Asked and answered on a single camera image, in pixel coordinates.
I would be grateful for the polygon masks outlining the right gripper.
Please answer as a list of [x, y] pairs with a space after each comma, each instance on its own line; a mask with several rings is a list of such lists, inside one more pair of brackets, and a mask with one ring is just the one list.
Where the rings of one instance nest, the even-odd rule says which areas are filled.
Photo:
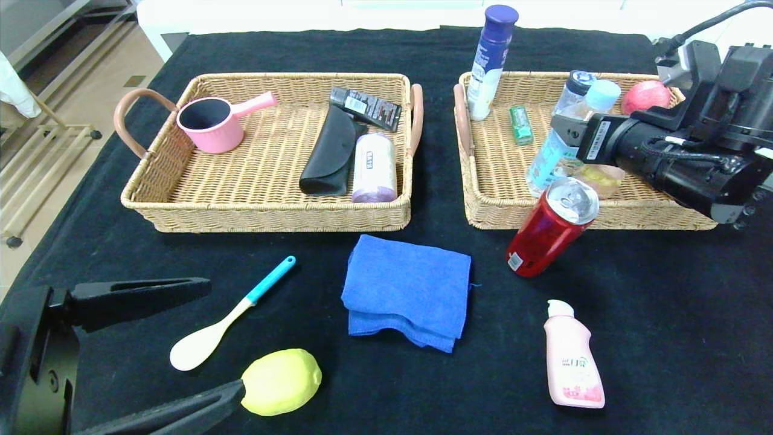
[[592, 115], [589, 121], [553, 115], [550, 129], [569, 147], [580, 147], [578, 159], [608, 166], [657, 166], [657, 157], [646, 152], [657, 136], [649, 111], [630, 115]]

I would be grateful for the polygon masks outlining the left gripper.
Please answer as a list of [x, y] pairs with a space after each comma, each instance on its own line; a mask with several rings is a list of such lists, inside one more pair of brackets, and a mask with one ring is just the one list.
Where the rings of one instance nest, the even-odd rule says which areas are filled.
[[[72, 325], [94, 332], [176, 308], [211, 289], [210, 279], [191, 276], [81, 283], [71, 292], [10, 291], [2, 302], [2, 433], [72, 431], [79, 363]], [[237, 379], [77, 434], [202, 434], [228, 418], [245, 393]]]

